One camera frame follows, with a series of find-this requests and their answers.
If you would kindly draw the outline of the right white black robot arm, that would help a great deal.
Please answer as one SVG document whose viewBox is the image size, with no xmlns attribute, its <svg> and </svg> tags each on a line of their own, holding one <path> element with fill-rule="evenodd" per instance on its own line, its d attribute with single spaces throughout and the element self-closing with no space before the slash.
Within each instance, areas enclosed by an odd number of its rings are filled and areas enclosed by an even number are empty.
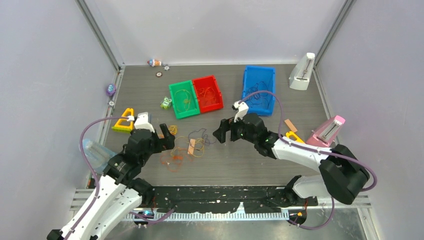
<svg viewBox="0 0 424 240">
<path fill-rule="evenodd" d="M 344 145 L 334 148 L 315 147 L 299 143 L 270 131 L 255 113 L 239 120 L 222 119 L 213 136 L 225 143 L 245 140 L 253 144 L 259 154 L 277 160 L 291 161 L 317 171 L 314 176 L 296 175 L 284 187 L 283 197 L 291 205 L 299 205 L 309 197 L 333 197 L 350 205 L 370 179 L 370 173 L 358 164 L 352 152 Z"/>
</svg>

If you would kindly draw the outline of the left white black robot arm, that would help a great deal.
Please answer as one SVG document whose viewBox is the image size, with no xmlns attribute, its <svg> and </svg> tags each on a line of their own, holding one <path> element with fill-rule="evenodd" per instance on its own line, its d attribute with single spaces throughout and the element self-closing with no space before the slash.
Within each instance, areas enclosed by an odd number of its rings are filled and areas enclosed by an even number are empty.
<svg viewBox="0 0 424 240">
<path fill-rule="evenodd" d="M 153 154 L 175 147 L 175 136 L 160 124 L 159 137 L 151 124 L 131 131 L 122 151 L 113 156 L 95 190 L 77 214 L 61 229 L 53 229 L 48 240 L 103 240 L 134 208 L 153 202 L 153 186 L 138 177 Z"/>
</svg>

